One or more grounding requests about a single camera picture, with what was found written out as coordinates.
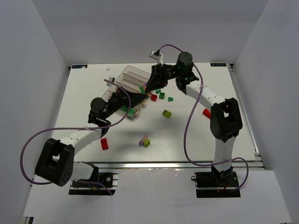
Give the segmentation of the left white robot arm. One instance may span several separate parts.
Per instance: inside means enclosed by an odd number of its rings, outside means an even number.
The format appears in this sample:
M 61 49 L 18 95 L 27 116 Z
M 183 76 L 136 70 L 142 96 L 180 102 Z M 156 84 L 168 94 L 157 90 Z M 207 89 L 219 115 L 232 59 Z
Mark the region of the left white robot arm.
M 98 181 L 98 167 L 91 163 L 75 162 L 75 155 L 108 132 L 111 125 L 108 117 L 124 106 L 131 109 L 146 98 L 146 94 L 123 92 L 120 88 L 107 101 L 94 98 L 91 101 L 88 123 L 95 124 L 97 128 L 83 128 L 59 140 L 48 139 L 38 159 L 35 174 L 60 187 L 70 180 Z

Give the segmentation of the purple and lime lego stack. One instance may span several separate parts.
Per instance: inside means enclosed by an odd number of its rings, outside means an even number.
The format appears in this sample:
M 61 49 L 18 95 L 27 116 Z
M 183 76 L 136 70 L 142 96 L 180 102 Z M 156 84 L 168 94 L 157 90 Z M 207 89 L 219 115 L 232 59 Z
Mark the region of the purple and lime lego stack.
M 144 135 L 143 138 L 139 141 L 139 146 L 148 147 L 150 145 L 150 139 L 148 135 Z

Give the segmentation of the green long lego brick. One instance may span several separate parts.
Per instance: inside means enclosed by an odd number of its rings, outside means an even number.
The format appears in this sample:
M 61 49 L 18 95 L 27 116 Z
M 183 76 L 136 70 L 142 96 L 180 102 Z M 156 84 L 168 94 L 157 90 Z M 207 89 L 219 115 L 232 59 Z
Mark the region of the green long lego brick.
M 121 108 L 121 110 L 124 111 L 124 112 L 127 112 L 127 111 L 129 111 L 129 108 L 128 108 L 127 106 L 123 106 L 123 107 Z

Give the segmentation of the blue label corner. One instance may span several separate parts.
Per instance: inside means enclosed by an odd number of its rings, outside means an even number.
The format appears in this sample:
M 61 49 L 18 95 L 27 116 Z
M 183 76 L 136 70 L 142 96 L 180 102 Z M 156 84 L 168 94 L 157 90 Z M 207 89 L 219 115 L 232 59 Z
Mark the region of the blue label corner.
M 76 65 L 72 65 L 72 69 L 86 69 L 88 67 L 87 64 L 76 64 Z
M 210 63 L 211 67 L 226 67 L 226 63 Z

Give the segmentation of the red square lego brick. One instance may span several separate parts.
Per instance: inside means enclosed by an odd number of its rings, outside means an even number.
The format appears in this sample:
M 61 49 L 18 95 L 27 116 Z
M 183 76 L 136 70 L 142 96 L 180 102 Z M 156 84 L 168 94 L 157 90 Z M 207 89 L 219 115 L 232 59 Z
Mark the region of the red square lego brick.
M 157 100 L 157 95 L 154 95 L 154 94 L 153 94 L 153 95 L 151 96 L 151 100 L 152 100 L 152 101 L 156 101 L 156 100 Z

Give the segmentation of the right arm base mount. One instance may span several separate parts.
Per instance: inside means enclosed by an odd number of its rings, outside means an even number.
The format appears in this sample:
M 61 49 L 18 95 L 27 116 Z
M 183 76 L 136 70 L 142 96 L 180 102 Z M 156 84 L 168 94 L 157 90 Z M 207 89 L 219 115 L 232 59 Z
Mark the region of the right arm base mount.
M 236 172 L 218 181 L 212 172 L 197 172 L 191 177 L 195 182 L 197 198 L 239 198 L 239 189 Z

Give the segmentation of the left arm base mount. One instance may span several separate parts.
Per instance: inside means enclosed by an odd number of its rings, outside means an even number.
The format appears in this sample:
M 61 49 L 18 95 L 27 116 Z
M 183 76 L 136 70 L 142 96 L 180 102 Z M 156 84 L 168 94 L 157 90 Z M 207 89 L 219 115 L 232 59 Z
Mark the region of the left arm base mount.
M 118 185 L 119 172 L 100 168 L 92 163 L 74 163 L 69 195 L 113 196 Z

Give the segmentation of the lime square lego brick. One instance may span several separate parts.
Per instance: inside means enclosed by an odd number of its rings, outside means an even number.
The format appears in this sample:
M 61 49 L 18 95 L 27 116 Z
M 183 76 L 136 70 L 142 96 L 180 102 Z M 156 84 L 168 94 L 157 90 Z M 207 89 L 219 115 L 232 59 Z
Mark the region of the lime square lego brick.
M 171 116 L 172 116 L 172 113 L 170 112 L 170 111 L 168 111 L 168 110 L 164 110 L 163 112 L 162 112 L 162 115 L 164 116 L 164 117 L 166 117 L 166 118 L 170 118 Z

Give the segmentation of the clear container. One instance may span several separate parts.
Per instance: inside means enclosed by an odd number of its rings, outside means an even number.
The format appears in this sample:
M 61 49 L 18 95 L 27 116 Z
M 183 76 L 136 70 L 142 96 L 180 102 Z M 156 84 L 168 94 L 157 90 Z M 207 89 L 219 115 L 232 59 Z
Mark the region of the clear container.
M 122 89 L 120 89 L 119 87 L 109 87 L 109 90 L 111 90 L 112 91 L 112 93 L 113 92 L 122 92 L 122 93 L 124 93 L 124 91 L 122 90 Z
M 102 99 L 107 106 L 105 118 L 109 118 L 116 112 L 122 112 L 124 114 L 128 112 L 128 116 L 133 116 L 133 110 L 136 111 L 135 107 L 143 101 L 143 95 L 130 91 L 126 91 L 126 93 L 120 89 L 117 89 L 114 92 L 107 90 L 104 93 Z
M 125 73 L 125 74 L 128 74 L 129 72 L 132 72 L 132 73 L 135 73 L 135 74 L 145 74 L 146 72 L 141 70 L 141 69 L 138 69 L 136 67 L 133 67 L 133 66 L 130 66 L 128 65 L 122 73 Z
M 132 72 L 128 74 L 121 73 L 116 79 L 116 83 L 129 92 L 145 94 L 143 86 L 147 83 L 149 77 L 150 74 L 147 72 L 141 75 Z

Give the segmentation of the red large lego brick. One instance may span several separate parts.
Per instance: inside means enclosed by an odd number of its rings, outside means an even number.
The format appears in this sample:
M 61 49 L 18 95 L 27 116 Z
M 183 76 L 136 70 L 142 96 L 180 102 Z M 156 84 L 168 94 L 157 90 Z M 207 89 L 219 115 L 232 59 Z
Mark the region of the red large lego brick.
M 209 119 L 211 118 L 211 113 L 210 113 L 210 111 L 208 109 L 204 109 L 203 110 L 203 115 L 205 115 Z

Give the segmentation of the blue label left corner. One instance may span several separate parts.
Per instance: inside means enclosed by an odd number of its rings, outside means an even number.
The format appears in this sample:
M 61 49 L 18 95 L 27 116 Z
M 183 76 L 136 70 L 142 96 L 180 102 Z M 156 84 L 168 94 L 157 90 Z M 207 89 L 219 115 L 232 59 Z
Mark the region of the blue label left corner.
M 87 64 L 76 64 L 76 65 L 72 65 L 72 69 L 86 69 L 88 67 Z

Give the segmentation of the blue label right corner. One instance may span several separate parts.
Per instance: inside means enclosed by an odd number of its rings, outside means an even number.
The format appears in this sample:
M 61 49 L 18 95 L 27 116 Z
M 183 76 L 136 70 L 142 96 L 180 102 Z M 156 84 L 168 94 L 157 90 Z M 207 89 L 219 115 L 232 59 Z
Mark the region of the blue label right corner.
M 226 63 L 210 63 L 211 67 L 226 67 Z

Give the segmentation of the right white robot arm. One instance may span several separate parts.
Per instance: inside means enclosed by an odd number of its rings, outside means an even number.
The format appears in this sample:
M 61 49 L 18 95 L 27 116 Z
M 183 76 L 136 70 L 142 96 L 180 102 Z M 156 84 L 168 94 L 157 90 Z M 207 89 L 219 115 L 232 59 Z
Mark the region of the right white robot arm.
M 151 67 L 151 76 L 146 84 L 146 91 L 162 89 L 168 81 L 174 79 L 177 88 L 185 95 L 196 100 L 210 112 L 210 130 L 215 138 L 215 154 L 211 165 L 212 180 L 221 184 L 232 175 L 232 152 L 234 142 L 242 129 L 242 118 L 235 98 L 224 98 L 203 83 L 203 77 L 196 77 L 192 55 L 181 52 L 175 65 L 163 63 L 159 50 L 152 51 L 150 58 L 157 64 Z

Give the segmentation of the red lego brick front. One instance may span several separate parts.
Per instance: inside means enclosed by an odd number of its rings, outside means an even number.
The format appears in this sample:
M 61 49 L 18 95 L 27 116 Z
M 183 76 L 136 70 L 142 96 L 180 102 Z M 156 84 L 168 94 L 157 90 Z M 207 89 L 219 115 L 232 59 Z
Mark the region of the red lego brick front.
M 109 149 L 108 142 L 107 142 L 106 138 L 100 139 L 100 143 L 101 143 L 102 150 L 108 150 Z

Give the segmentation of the green square lego upside-down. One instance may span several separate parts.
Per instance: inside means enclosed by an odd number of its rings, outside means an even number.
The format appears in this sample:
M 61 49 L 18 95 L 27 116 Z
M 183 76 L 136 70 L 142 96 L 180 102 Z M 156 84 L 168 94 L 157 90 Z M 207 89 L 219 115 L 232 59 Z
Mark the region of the green square lego upside-down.
M 160 98 L 160 99 L 164 99 L 164 97 L 165 97 L 165 93 L 161 92 L 161 93 L 159 94 L 159 98 Z

